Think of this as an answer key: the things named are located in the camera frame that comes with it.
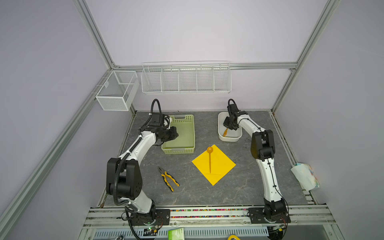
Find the green perforated plastic basket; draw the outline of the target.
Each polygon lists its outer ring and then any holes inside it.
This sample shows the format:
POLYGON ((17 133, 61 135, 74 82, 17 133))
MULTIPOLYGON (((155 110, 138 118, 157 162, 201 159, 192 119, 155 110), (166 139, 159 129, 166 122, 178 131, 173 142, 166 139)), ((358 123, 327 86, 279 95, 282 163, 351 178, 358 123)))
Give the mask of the green perforated plastic basket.
POLYGON ((193 154, 195 151, 194 115, 170 115, 171 127, 176 127, 178 137, 165 142, 161 148, 166 155, 193 154))

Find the yellow paper napkin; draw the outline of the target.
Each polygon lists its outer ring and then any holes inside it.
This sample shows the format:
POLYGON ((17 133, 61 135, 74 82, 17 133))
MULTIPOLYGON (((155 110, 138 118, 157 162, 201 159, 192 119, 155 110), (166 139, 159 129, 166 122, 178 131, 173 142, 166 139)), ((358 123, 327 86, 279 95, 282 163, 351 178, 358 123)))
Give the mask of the yellow paper napkin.
POLYGON ((212 173, 209 173, 209 155, 207 150, 196 157, 192 163, 201 174, 214 186, 225 177, 236 164, 216 145, 212 145, 212 173))

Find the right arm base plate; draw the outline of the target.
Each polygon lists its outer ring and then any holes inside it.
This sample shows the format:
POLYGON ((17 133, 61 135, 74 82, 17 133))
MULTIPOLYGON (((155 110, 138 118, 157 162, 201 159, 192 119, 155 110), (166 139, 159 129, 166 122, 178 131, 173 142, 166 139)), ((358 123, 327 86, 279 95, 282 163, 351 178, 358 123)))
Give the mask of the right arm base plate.
POLYGON ((248 208, 247 217, 252 224, 288 224, 291 223, 287 212, 271 210, 265 207, 248 208))

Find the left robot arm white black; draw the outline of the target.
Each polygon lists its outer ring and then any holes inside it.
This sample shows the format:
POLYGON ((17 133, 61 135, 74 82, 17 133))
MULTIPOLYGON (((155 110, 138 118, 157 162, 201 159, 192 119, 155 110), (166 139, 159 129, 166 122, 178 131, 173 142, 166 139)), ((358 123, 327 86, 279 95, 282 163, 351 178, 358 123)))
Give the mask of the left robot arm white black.
POLYGON ((116 206, 124 206, 128 218, 137 218, 144 225, 156 221, 156 207, 142 190, 140 164, 152 146, 175 140, 177 128, 171 126, 170 116, 161 110, 160 101, 154 99, 147 121, 139 128, 139 136, 127 151, 107 163, 106 192, 116 206))

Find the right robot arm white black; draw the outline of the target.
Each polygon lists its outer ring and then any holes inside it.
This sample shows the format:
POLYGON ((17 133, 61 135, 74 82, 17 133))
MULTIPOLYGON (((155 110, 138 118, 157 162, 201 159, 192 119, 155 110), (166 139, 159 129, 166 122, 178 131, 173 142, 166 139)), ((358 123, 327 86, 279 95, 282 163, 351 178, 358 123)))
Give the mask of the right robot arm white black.
POLYGON ((251 155, 256 159, 264 187, 264 211, 267 222, 290 222, 288 203, 283 197, 275 171, 275 140, 272 130, 259 126, 246 111, 239 110, 233 99, 228 100, 228 116, 223 126, 229 130, 244 129, 251 137, 251 155))

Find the orange wooden fork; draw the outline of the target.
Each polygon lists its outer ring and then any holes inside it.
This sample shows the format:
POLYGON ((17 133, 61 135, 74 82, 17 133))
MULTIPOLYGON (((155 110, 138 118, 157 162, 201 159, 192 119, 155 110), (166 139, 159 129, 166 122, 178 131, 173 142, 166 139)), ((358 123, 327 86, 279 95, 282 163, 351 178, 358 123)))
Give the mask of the orange wooden fork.
POLYGON ((226 130, 224 131, 224 133, 223 133, 223 137, 226 137, 227 136, 227 134, 228 134, 228 128, 226 128, 226 130))

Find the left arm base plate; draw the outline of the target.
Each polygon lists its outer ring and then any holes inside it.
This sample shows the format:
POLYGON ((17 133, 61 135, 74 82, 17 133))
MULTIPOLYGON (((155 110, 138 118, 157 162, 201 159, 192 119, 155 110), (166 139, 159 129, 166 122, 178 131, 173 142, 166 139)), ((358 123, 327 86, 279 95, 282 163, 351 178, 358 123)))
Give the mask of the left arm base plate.
POLYGON ((155 209, 148 214, 130 214, 133 226, 168 226, 171 220, 170 209, 155 209))

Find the orange wooden spoon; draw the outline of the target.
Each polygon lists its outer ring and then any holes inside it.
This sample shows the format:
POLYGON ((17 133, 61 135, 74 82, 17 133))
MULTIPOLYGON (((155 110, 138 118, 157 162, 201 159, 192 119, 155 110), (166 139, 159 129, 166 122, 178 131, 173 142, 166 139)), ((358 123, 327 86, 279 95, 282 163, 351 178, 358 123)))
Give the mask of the orange wooden spoon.
POLYGON ((207 148, 207 153, 209 155, 209 173, 212 173, 212 153, 213 153, 213 147, 207 148))

